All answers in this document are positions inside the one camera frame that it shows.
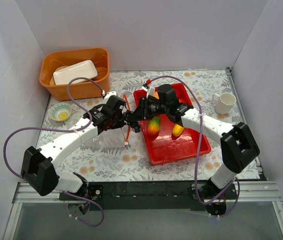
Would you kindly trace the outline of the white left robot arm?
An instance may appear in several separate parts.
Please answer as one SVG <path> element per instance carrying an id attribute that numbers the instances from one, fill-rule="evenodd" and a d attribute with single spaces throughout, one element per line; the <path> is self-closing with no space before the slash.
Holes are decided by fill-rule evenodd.
<path id="1" fill-rule="evenodd" d="M 54 190 L 70 192 L 77 200 L 87 196 L 87 181 L 84 177 L 75 172 L 59 172 L 57 168 L 86 141 L 103 131 L 125 125 L 123 108 L 126 101 L 116 95 L 106 99 L 106 103 L 85 113 L 69 132 L 40 148 L 31 146 L 24 152 L 21 176 L 40 196 L 46 196 Z"/>

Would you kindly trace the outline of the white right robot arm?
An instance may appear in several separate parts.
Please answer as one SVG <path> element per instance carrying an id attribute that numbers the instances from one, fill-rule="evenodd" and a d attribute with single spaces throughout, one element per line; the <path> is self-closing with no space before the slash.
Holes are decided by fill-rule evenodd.
<path id="1" fill-rule="evenodd" d="M 136 110 L 127 113 L 127 124 L 134 131 L 139 130 L 139 121 L 151 121 L 154 117 L 166 115 L 172 123 L 197 131 L 199 139 L 206 136 L 221 147 L 222 165 L 202 187 L 206 195 L 219 199 L 241 173 L 260 154 L 260 149 L 249 126 L 243 122 L 236 125 L 203 115 L 194 108 L 187 94 L 182 98 L 170 84 L 158 88 L 147 88 L 147 95 L 139 99 Z"/>

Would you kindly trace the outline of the red plastic tray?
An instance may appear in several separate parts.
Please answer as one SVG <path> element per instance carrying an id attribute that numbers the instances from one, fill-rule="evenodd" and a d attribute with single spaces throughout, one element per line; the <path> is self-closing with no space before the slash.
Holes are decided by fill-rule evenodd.
<path id="1" fill-rule="evenodd" d="M 182 83 L 172 84 L 176 95 L 179 99 L 185 99 L 192 105 L 189 93 Z M 133 92 L 136 106 L 139 104 L 141 97 L 146 97 L 144 90 L 136 90 Z M 155 136 L 147 135 L 147 125 L 140 123 L 141 132 L 144 136 L 149 161 L 152 165 L 161 165 L 172 163 L 188 158 L 195 158 L 197 155 L 199 133 L 195 130 L 185 128 L 179 137 L 172 136 L 174 123 L 172 123 L 165 114 L 159 116 L 160 130 Z M 202 136 L 199 155 L 211 152 L 210 143 L 205 135 Z"/>

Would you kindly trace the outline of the dark grape bunch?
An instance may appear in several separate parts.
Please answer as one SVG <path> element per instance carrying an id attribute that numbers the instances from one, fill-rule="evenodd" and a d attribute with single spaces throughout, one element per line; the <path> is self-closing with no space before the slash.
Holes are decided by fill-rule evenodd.
<path id="1" fill-rule="evenodd" d="M 141 126 L 137 121 L 134 121 L 130 124 L 130 127 L 135 133 L 139 133 L 141 131 Z"/>

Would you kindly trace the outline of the clear zip bag orange zipper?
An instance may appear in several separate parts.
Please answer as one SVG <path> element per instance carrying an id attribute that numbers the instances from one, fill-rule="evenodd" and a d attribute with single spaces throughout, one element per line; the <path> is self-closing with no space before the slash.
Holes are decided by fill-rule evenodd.
<path id="1" fill-rule="evenodd" d="M 90 113 L 93 118 L 93 125 L 97 127 L 98 135 L 94 137 L 92 140 L 87 142 L 88 146 L 91 148 L 119 148 L 119 147 L 127 147 L 129 144 L 129 140 L 127 138 L 129 132 L 129 126 L 121 125 L 121 128 L 110 129 L 107 131 L 99 132 L 99 124 L 106 121 L 107 117 L 102 113 L 102 107 L 105 105 L 108 99 L 104 99 L 103 103 L 94 106 Z M 123 108 L 122 112 L 127 111 L 127 103 Z"/>

